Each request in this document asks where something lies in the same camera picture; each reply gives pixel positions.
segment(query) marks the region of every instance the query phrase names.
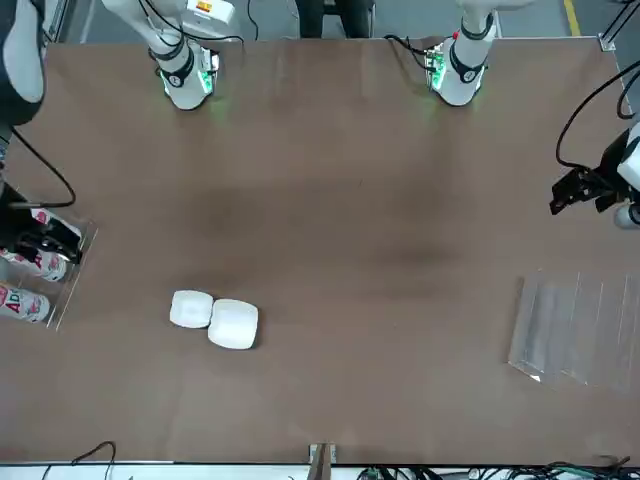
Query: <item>person's leg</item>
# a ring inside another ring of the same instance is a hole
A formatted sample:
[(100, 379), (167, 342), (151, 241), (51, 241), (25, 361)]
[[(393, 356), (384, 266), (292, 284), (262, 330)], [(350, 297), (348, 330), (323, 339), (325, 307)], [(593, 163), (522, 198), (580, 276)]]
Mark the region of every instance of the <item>person's leg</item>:
[(321, 38), (324, 17), (323, 0), (296, 0), (300, 20), (300, 38)]
[(336, 0), (347, 38), (369, 38), (369, 5), (371, 0)]

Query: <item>white sponge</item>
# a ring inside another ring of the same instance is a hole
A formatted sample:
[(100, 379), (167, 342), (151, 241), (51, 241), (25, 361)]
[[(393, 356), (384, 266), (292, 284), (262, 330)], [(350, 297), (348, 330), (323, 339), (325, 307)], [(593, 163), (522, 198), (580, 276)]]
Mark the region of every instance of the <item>white sponge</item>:
[(194, 290), (178, 290), (173, 294), (169, 319), (180, 327), (204, 328), (211, 322), (213, 297)]
[(251, 348), (258, 331), (258, 309), (227, 298), (213, 303), (208, 335), (216, 345), (234, 350)]

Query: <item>table surface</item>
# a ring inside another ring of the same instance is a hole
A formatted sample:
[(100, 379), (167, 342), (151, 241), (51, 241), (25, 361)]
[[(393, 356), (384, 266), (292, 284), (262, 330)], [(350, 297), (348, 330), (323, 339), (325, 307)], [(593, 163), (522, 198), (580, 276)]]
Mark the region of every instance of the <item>table surface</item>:
[[(636, 399), (506, 363), (538, 268), (638, 271), (638, 237), (549, 214), (557, 136), (616, 72), (595, 39), (502, 40), (466, 108), (384, 41), (223, 48), (218, 93), (176, 110), (140, 46), (54, 46), (23, 131), (100, 226), (59, 332), (0, 323), (0, 459), (593, 463), (640, 449)], [(565, 156), (622, 130), (615, 86)], [(8, 178), (63, 195), (12, 145)], [(175, 290), (260, 308), (225, 351), (170, 324)]]

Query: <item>black cable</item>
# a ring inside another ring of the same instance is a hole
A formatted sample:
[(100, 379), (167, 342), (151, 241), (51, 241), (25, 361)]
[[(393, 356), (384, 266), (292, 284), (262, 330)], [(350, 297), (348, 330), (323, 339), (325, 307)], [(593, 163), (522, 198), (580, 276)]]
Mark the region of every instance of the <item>black cable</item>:
[[(624, 9), (623, 9), (623, 10), (626, 10), (626, 8), (627, 8), (629, 5), (631, 5), (631, 4), (630, 4), (630, 3), (628, 3), (628, 4), (624, 7)], [(633, 10), (631, 10), (631, 13), (629, 13), (629, 15), (627, 15), (627, 18), (625, 18), (625, 19), (624, 19), (624, 21), (623, 21), (623, 22), (622, 22), (622, 24), (618, 27), (618, 29), (617, 29), (614, 33), (612, 33), (612, 34), (611, 34), (611, 37), (609, 37), (609, 38), (610, 38), (610, 40), (609, 40), (609, 41), (611, 41), (611, 42), (612, 42), (612, 41), (613, 41), (613, 40), (618, 36), (618, 34), (619, 34), (619, 33), (620, 33), (620, 31), (624, 28), (624, 26), (627, 24), (627, 22), (628, 22), (629, 20), (631, 20), (631, 17), (633, 17), (633, 16), (635, 15), (635, 13), (638, 11), (638, 8), (640, 8), (640, 2), (638, 2), (638, 3), (636, 3), (636, 4), (635, 4), (635, 6), (633, 7)]]
[(496, 468), (495, 471), (493, 471), (489, 476), (487, 476), (486, 478), (483, 478), (482, 480), (491, 480), (493, 477), (496, 476), (496, 474), (500, 471), (499, 468)]
[(51, 38), (51, 35), (49, 35), (49, 33), (47, 33), (47, 31), (44, 28), (42, 29), (42, 34), (44, 35), (44, 38), (46, 38), (49, 43), (55, 43), (53, 41), (53, 38)]
[(49, 161), (44, 158), (40, 152), (38, 152), (35, 148), (33, 148), (33, 146), (31, 146), (31, 144), (27, 141), (26, 138), (24, 138), (22, 136), (22, 134), (20, 132), (18, 132), (14, 127), (11, 127), (11, 132), (18, 137), (18, 140), (20, 140), (20, 142), (27, 147), (27, 150), (29, 150), (33, 155), (35, 155), (35, 157), (40, 160), (49, 170), (51, 170), (51, 172), (53, 172), (53, 174), (58, 177), (60, 179), (60, 181), (64, 184), (65, 187), (67, 187), (67, 190), (69, 191), (69, 194), (71, 195), (71, 199), (67, 200), (65, 202), (39, 202), (39, 203), (30, 203), (30, 202), (22, 202), (22, 203), (12, 203), (9, 204), (10, 208), (63, 208), (63, 207), (69, 207), (71, 205), (73, 205), (74, 203), (76, 203), (76, 192), (73, 189), (73, 187), (71, 186), (71, 184), (67, 181), (66, 178), (64, 178), (64, 175), (62, 175), (58, 169), (56, 167), (54, 167), (51, 163), (49, 163)]
[(404, 478), (404, 480), (411, 480), (409, 476), (406, 473), (404, 473), (401, 469), (396, 468), (395, 470), (396, 470), (396, 478), (398, 478), (398, 473), (399, 473), (400, 475), (402, 475), (402, 478)]
[(42, 477), (40, 478), (40, 480), (46, 480), (47, 476), (49, 475), (49, 472), (51, 471), (51, 467), (53, 467), (53, 465), (47, 465), (47, 468), (45, 469), (44, 473), (42, 474)]
[(558, 142), (556, 143), (556, 161), (562, 165), (563, 167), (568, 167), (568, 168), (577, 168), (582, 170), (583, 172), (589, 173), (591, 174), (594, 178), (597, 178), (600, 182), (602, 182), (602, 184), (611, 189), (611, 190), (615, 190), (613, 189), (613, 187), (609, 184), (609, 182), (607, 182), (604, 178), (602, 178), (602, 176), (598, 175), (594, 170), (592, 170), (590, 167), (587, 167), (585, 165), (582, 165), (580, 163), (574, 163), (574, 162), (567, 162), (566, 160), (562, 159), (562, 156), (560, 155), (560, 149), (562, 147), (562, 141), (564, 140), (564, 137), (567, 135), (567, 132), (569, 131), (569, 128), (571, 128), (571, 125), (573, 124), (573, 121), (576, 119), (576, 117), (578, 116), (578, 114), (584, 109), (584, 107), (586, 107), (589, 102), (591, 102), (591, 100), (593, 100), (596, 96), (598, 96), (603, 90), (605, 90), (608, 86), (610, 86), (612, 83), (614, 83), (615, 81), (617, 81), (618, 79), (622, 78), (623, 76), (625, 76), (627, 73), (629, 73), (630, 71), (634, 70), (635, 68), (638, 68), (640, 66), (640, 60), (632, 63), (631, 65), (629, 65), (627, 68), (625, 68), (624, 70), (622, 70), (620, 73), (614, 75), (613, 77), (611, 77), (609, 80), (607, 80), (606, 82), (604, 82), (602, 85), (600, 85), (598, 88), (596, 88), (593, 92), (591, 92), (587, 98), (585, 98), (580, 105), (578, 105), (578, 108), (575, 109), (575, 111), (571, 114), (571, 116), (569, 117), (569, 120), (567, 120), (567, 123), (565, 124), (565, 126), (562, 128), (562, 132), (560, 132), (560, 136), (558, 137)]
[(107, 469), (104, 472), (104, 480), (107, 480), (108, 477), (109, 477), (109, 470), (111, 470), (111, 467), (113, 467), (113, 464), (116, 461), (116, 444), (115, 444), (115, 442), (112, 442), (111, 440), (107, 440), (106, 442), (102, 442), (102, 443), (98, 444), (96, 447), (94, 447), (91, 450), (89, 450), (87, 453), (83, 453), (79, 457), (74, 458), (73, 460), (71, 460), (71, 466), (75, 467), (76, 465), (78, 465), (78, 463), (82, 462), (83, 460), (85, 460), (86, 458), (90, 457), (94, 453), (99, 452), (104, 447), (111, 447), (111, 459), (109, 460), (109, 463), (107, 464)]
[(173, 28), (177, 32), (180, 32), (182, 35), (185, 35), (187, 38), (191, 38), (193, 40), (210, 41), (210, 42), (217, 42), (219, 40), (236, 39), (236, 40), (240, 40), (242, 45), (244, 45), (244, 38), (242, 38), (239, 35), (227, 35), (227, 36), (224, 36), (224, 37), (201, 37), (200, 35), (194, 35), (193, 33), (187, 33), (181, 27), (176, 27), (173, 23), (171, 23), (169, 20), (164, 18), (162, 16), (162, 14), (158, 11), (158, 9), (153, 5), (153, 3), (151, 3), (151, 0), (144, 0), (144, 2), (149, 6), (149, 8), (153, 11), (153, 13), (155, 13), (158, 16), (158, 18), (160, 20), (162, 20), (166, 25), (168, 25), (169, 27)]
[(414, 46), (412, 46), (411, 42), (409, 41), (409, 37), (407, 37), (406, 40), (402, 40), (397, 35), (385, 35), (383, 38), (385, 40), (393, 40), (394, 42), (398, 42), (404, 49), (409, 50), (410, 52), (417, 53), (420, 55), (425, 55), (427, 53), (427, 50), (421, 50), (419, 48), (415, 48)]
[[(144, 8), (144, 4), (142, 3), (142, 0), (138, 0), (138, 4), (140, 5), (140, 8), (142, 8), (142, 11), (144, 12), (145, 17), (147, 17), (147, 20), (151, 21), (151, 17), (149, 16), (149, 12), (147, 12), (147, 9)], [(158, 38), (167, 47), (176, 48), (178, 45), (180, 45), (180, 42), (182, 42), (182, 39), (184, 38), (184, 32), (180, 32), (180, 40), (178, 40), (178, 43), (176, 43), (176, 44), (172, 44), (172, 43), (167, 42), (164, 38), (162, 38), (162, 35), (158, 35)], [(150, 54), (151, 58), (153, 58), (155, 60), (155, 57), (151, 54), (151, 49), (149, 49), (149, 54)]]
[(427, 52), (432, 49), (433, 47), (439, 45), (441, 42), (435, 43), (425, 49), (420, 49), (420, 48), (416, 48), (413, 45), (411, 45), (411, 41), (409, 40), (409, 37), (407, 37), (405, 40), (402, 40), (400, 37), (398, 37), (397, 35), (385, 35), (384, 36), (385, 40), (393, 40), (394, 42), (397, 42), (398, 44), (400, 44), (400, 46), (402, 48), (404, 48), (405, 50), (409, 51), (409, 53), (411, 53), (411, 56), (413, 57), (413, 60), (416, 62), (416, 64), (423, 70), (426, 71), (431, 71), (431, 67), (427, 67), (426, 62), (424, 61), (420, 61), (420, 59), (418, 58), (418, 55), (422, 55), (423, 57), (427, 54)]
[(253, 24), (253, 26), (256, 29), (254, 40), (258, 41), (258, 37), (260, 36), (260, 27), (258, 27), (258, 24), (256, 23), (256, 21), (253, 19), (253, 16), (251, 15), (251, 0), (247, 0), (247, 17), (249, 17), (249, 21)]
[(623, 120), (631, 120), (635, 113), (624, 113), (622, 111), (622, 104), (624, 103), (625, 98), (627, 97), (627, 93), (629, 93), (629, 89), (635, 83), (635, 81), (640, 77), (640, 70), (633, 74), (633, 77), (627, 82), (624, 89), (622, 90), (622, 94), (618, 97), (618, 105), (616, 106), (616, 113), (618, 114), (618, 118)]

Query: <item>clear acrylic tray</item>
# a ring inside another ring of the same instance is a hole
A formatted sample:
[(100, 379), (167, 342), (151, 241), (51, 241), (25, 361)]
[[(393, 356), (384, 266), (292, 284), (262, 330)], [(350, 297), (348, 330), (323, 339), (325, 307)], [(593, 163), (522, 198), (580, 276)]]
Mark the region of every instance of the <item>clear acrylic tray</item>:
[(525, 277), (509, 363), (533, 379), (640, 393), (639, 277)]
[[(80, 231), (82, 237), (80, 243), (82, 261), (80, 265), (67, 264), (67, 271), (64, 278), (58, 282), (49, 282), (43, 278), (29, 274), (21, 265), (9, 263), (5, 259), (0, 258), (0, 280), (8, 283), (12, 287), (45, 295), (51, 307), (47, 317), (39, 322), (39, 324), (58, 330), (64, 314), (67, 311), (83, 265), (89, 257), (89, 251), (98, 233), (98, 228), (94, 222), (75, 215), (70, 209), (56, 210), (53, 214)], [(0, 318), (2, 318), (3, 321), (20, 321), (2, 315), (0, 315)]]

